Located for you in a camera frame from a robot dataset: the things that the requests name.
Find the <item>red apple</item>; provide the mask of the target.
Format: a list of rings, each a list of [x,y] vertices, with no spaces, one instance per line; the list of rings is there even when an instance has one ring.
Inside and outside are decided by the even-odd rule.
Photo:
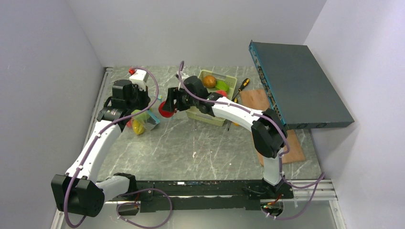
[[[167,110],[164,110],[164,105],[165,105],[165,102],[162,102],[162,103],[159,105],[159,107],[158,107],[158,112],[160,113],[160,115],[161,115],[162,117],[171,118],[171,117],[176,113],[176,110],[174,110],[174,111],[167,111]]]

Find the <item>clear zip top bag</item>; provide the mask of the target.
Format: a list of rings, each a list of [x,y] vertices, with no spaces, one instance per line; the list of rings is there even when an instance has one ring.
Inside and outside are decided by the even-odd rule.
[[[146,131],[151,131],[160,123],[160,119],[152,112],[152,108],[149,110],[131,117],[127,122],[126,127],[133,130],[136,135],[141,135]]]

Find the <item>yellow green starfruit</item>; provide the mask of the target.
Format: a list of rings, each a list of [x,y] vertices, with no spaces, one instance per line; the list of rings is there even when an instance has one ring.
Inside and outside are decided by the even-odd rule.
[[[144,126],[137,120],[132,120],[131,124],[132,130],[136,135],[141,135],[145,132]]]

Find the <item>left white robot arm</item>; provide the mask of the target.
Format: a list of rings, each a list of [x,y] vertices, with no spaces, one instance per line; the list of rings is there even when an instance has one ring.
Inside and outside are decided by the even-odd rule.
[[[148,88],[141,80],[117,80],[112,95],[97,115],[93,133],[77,160],[63,175],[51,181],[53,196],[59,211],[95,217],[103,204],[116,196],[132,200],[137,194],[134,175],[116,173],[105,181],[97,177],[111,146],[125,129],[129,115],[147,110]]]

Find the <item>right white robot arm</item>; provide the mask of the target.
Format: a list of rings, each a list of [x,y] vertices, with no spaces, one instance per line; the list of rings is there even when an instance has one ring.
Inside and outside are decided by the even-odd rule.
[[[180,86],[168,89],[167,99],[159,106],[163,117],[196,107],[201,113],[227,119],[251,132],[256,151],[264,163],[263,192],[269,198],[281,193],[281,155],[287,146],[287,133],[276,112],[251,109],[232,102],[222,94],[209,92],[197,76],[190,76]]]

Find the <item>pale green plastic basket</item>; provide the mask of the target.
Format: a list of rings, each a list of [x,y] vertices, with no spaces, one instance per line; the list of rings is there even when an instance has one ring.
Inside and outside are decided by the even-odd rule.
[[[216,78],[216,80],[222,80],[224,81],[228,86],[229,90],[227,92],[227,98],[231,99],[232,96],[234,95],[235,88],[237,85],[237,78],[234,76],[230,75],[224,75],[224,74],[219,74],[219,73],[213,73],[212,71],[209,70],[201,70],[200,73],[198,74],[198,78],[202,81],[203,77],[207,75],[212,75]],[[207,91],[209,93],[216,92],[216,88],[207,88]],[[208,124],[212,124],[215,126],[223,126],[225,119],[220,118],[220,117],[213,117],[208,114],[203,114],[201,113],[198,108],[195,106],[192,106],[190,109],[186,110],[187,117],[189,119],[194,119],[197,121],[205,122]]]

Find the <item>brown kiwi fruit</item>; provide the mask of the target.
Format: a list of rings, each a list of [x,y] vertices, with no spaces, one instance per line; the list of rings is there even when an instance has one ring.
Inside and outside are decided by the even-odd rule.
[[[212,75],[207,75],[203,77],[202,83],[206,88],[214,88],[216,86],[217,80]]]

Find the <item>pink orange peach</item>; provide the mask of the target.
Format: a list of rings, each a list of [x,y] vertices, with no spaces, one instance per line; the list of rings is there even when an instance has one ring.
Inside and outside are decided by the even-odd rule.
[[[217,90],[216,93],[222,95],[223,97],[227,97],[227,92],[224,90]]]

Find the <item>orange black screwdriver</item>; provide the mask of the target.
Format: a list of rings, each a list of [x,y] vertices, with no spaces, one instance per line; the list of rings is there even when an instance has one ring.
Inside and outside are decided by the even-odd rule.
[[[250,83],[250,79],[249,79],[249,78],[245,78],[245,79],[243,80],[243,82],[241,83],[241,85],[239,86],[239,88],[237,89],[237,92],[236,92],[236,94],[234,95],[234,98],[237,97],[237,95],[238,95],[241,91],[243,91],[243,90],[248,86],[249,83]]]

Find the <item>brown wooden board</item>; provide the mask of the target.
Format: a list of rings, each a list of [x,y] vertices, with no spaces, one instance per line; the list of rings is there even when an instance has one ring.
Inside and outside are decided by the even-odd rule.
[[[240,93],[241,104],[256,110],[266,110],[270,107],[264,89],[242,91]],[[282,156],[283,164],[304,162],[306,157],[294,130],[287,130],[287,141],[290,151]]]

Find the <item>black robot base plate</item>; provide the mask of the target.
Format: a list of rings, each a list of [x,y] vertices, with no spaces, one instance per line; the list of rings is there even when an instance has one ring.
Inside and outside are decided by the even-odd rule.
[[[136,201],[140,212],[161,210],[233,209],[260,210],[266,202],[293,199],[287,184],[271,187],[262,179],[138,181],[140,194],[118,196],[113,201]]]

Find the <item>dark blue network switch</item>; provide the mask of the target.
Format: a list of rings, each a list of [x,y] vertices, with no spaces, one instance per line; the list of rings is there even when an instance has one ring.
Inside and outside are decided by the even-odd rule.
[[[251,41],[249,52],[270,107],[288,129],[354,123],[308,46]]]

